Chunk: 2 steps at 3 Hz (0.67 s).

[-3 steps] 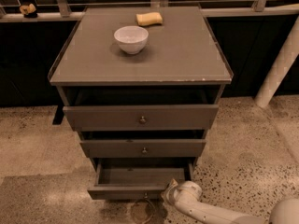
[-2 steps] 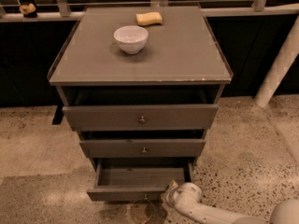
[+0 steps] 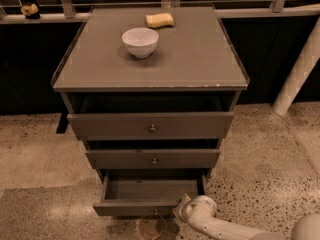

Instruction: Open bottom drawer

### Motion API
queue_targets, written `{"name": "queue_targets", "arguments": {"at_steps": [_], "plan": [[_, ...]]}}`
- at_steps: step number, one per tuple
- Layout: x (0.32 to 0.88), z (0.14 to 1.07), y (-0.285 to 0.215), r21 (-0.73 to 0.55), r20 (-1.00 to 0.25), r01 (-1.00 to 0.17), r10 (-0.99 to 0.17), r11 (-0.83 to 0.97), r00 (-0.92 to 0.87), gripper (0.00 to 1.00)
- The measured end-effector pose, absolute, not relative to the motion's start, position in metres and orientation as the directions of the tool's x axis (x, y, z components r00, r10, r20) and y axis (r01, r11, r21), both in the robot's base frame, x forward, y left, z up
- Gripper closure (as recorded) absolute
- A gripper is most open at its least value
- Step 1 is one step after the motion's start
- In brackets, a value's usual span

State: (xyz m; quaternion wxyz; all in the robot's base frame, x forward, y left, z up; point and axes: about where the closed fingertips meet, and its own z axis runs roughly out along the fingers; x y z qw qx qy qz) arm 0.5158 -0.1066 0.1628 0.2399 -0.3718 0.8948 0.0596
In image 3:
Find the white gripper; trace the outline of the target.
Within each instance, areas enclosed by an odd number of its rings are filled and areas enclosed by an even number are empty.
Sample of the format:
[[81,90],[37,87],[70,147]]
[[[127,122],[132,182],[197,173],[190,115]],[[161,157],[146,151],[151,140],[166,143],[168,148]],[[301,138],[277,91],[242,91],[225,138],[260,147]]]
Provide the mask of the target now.
[[217,211],[217,203],[206,195],[191,198],[184,194],[178,206],[173,209],[173,214],[182,222],[187,223],[194,214],[200,217],[213,217]]

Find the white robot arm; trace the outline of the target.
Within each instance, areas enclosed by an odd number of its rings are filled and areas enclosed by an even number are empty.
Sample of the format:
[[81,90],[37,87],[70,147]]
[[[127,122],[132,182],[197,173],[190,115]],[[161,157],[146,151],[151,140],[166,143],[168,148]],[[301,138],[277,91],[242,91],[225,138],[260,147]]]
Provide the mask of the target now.
[[[190,198],[184,194],[174,215],[195,231],[214,240],[286,240],[279,233],[264,231],[215,218],[216,202],[206,195]],[[289,240],[320,240],[320,215],[308,214],[293,227]]]

